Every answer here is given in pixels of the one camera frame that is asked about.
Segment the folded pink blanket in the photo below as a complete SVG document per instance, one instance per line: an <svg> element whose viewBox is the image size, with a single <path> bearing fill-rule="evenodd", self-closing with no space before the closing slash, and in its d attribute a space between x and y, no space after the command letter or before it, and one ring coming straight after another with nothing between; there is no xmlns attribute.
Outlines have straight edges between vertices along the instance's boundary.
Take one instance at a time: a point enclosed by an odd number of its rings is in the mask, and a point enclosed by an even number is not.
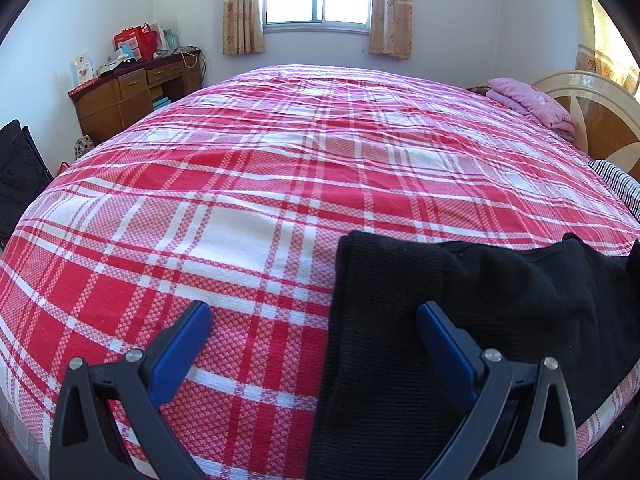
<svg viewBox="0 0 640 480"><path fill-rule="evenodd" d="M570 112L547 93L508 77L488 81L486 96L514 112L535 119L562 139L576 140L576 122Z"/></svg>

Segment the striped grey pillow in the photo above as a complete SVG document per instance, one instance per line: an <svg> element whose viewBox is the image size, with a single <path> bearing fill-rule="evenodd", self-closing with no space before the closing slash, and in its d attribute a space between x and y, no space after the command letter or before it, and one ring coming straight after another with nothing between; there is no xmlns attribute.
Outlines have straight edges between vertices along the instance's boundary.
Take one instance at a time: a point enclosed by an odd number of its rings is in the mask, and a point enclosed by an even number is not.
<svg viewBox="0 0 640 480"><path fill-rule="evenodd" d="M625 204L631 214L640 220L640 185L619 166L604 159L595 159L589 167L608 185Z"/></svg>

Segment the beige curtain right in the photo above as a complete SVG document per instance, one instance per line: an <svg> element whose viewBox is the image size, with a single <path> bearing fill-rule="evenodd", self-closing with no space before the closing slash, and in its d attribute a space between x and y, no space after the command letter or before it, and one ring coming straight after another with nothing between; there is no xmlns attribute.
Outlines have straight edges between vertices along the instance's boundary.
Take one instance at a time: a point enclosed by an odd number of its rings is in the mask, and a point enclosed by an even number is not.
<svg viewBox="0 0 640 480"><path fill-rule="evenodd" d="M412 0L371 0L369 52L410 60Z"/></svg>

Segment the black folding chair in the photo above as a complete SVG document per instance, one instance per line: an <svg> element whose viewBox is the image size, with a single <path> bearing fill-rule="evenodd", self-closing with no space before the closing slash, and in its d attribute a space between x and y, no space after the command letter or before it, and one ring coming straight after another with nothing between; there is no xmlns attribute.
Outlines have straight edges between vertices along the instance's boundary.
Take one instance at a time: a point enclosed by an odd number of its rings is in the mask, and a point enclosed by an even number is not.
<svg viewBox="0 0 640 480"><path fill-rule="evenodd" d="M53 177L26 126L17 119L1 129L0 222L1 248L14 232L28 206Z"/></svg>

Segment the red plastic bag floor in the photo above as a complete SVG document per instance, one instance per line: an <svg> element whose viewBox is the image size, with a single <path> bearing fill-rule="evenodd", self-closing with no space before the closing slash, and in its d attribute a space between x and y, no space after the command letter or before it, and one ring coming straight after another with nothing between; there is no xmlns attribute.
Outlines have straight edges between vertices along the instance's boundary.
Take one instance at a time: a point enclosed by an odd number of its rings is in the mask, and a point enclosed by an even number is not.
<svg viewBox="0 0 640 480"><path fill-rule="evenodd" d="M60 176L64 171L66 171L68 168L70 168L70 164L68 162L61 162L60 166L58 166L58 170L56 170L55 175L58 177Z"/></svg>

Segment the beige curtain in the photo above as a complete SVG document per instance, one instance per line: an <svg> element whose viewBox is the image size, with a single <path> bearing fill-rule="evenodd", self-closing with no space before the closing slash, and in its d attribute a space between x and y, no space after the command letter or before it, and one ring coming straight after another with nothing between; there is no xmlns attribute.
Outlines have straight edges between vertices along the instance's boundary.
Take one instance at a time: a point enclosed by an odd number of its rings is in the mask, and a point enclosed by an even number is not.
<svg viewBox="0 0 640 480"><path fill-rule="evenodd" d="M258 54L264 50L260 0L224 0L222 54Z"/></svg>
<svg viewBox="0 0 640 480"><path fill-rule="evenodd" d="M371 0L369 52L410 60L412 0Z"/></svg>

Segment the black pants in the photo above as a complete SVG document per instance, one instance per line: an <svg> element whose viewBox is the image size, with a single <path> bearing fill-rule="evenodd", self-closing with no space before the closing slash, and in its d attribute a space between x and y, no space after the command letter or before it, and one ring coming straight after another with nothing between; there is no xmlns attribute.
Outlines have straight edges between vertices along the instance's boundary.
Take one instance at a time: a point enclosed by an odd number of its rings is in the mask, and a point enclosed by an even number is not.
<svg viewBox="0 0 640 480"><path fill-rule="evenodd" d="M311 479L634 479L639 253L340 240Z"/></svg>

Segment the beige curtain left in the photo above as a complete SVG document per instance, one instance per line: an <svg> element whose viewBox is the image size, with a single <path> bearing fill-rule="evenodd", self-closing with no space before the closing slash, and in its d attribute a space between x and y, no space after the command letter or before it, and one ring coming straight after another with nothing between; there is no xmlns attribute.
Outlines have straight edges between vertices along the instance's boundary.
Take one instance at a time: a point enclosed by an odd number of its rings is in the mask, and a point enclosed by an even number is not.
<svg viewBox="0 0 640 480"><path fill-rule="evenodd" d="M222 54L258 54L264 50L260 0L224 0Z"/></svg>

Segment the red plaid bed cover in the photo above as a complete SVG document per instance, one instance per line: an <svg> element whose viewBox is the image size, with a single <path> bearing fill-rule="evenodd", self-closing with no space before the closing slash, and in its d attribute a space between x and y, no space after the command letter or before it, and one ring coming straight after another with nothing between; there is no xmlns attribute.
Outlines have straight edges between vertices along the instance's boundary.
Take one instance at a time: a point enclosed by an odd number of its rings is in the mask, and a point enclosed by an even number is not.
<svg viewBox="0 0 640 480"><path fill-rule="evenodd" d="M166 418L214 479L298 479L353 230L619 255L638 221L551 130L461 88L282 65L235 76L81 157L1 258L1 417L40 477L68 361L145 346L193 300L215 333Z"/></svg>

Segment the cream wooden headboard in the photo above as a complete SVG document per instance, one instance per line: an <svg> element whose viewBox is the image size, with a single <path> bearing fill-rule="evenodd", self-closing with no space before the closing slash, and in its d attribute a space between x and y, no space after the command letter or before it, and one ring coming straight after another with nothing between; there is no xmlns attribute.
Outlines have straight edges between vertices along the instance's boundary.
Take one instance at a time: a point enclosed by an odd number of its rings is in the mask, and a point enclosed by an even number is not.
<svg viewBox="0 0 640 480"><path fill-rule="evenodd" d="M534 87L556 99L576 122L575 145L639 180L639 102L623 87L598 74L564 70Z"/></svg>

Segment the brown wooden desk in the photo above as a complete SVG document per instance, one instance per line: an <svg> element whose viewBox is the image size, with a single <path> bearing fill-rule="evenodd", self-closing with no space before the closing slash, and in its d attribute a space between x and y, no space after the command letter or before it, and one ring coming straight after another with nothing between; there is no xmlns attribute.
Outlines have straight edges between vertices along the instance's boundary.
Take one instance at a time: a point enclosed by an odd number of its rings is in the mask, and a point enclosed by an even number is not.
<svg viewBox="0 0 640 480"><path fill-rule="evenodd" d="M100 144L153 110L201 89L203 52L180 48L146 62L126 63L68 92L81 133Z"/></svg>

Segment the white card on desk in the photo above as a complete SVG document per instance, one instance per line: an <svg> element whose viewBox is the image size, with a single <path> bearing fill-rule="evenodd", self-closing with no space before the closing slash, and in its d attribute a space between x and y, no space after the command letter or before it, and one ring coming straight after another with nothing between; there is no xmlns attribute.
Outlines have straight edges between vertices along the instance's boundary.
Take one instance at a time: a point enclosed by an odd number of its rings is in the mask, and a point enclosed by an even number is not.
<svg viewBox="0 0 640 480"><path fill-rule="evenodd" d="M74 57L74 69L78 86L93 80L96 76L87 51L82 51Z"/></svg>

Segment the yellow side curtain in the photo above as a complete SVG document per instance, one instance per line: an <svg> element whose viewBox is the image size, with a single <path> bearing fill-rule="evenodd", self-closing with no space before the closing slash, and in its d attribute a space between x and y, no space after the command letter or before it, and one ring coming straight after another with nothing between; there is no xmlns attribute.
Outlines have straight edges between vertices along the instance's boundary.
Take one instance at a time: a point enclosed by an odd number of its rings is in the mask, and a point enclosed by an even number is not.
<svg viewBox="0 0 640 480"><path fill-rule="evenodd" d="M598 0L576 0L579 40L575 68L601 75L636 96L639 65Z"/></svg>

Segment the red gift bag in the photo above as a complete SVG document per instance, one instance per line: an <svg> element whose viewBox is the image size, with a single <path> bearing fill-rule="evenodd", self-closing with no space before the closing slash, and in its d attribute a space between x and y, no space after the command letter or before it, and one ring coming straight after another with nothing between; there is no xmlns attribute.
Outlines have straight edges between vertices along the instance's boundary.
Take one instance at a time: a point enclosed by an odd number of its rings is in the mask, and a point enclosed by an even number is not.
<svg viewBox="0 0 640 480"><path fill-rule="evenodd" d="M157 48L158 32L150 24L128 27L113 37L114 49L128 47L137 61L151 61Z"/></svg>

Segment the patterned bag on floor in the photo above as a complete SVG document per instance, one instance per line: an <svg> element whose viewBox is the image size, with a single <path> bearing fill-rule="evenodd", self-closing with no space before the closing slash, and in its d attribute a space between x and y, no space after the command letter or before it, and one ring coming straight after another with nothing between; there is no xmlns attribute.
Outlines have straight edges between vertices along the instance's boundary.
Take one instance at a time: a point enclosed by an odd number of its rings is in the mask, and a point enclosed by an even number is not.
<svg viewBox="0 0 640 480"><path fill-rule="evenodd" d="M74 145L75 159L80 159L82 156L92 151L95 147L96 144L94 144L90 136L82 136L81 138L76 140Z"/></svg>

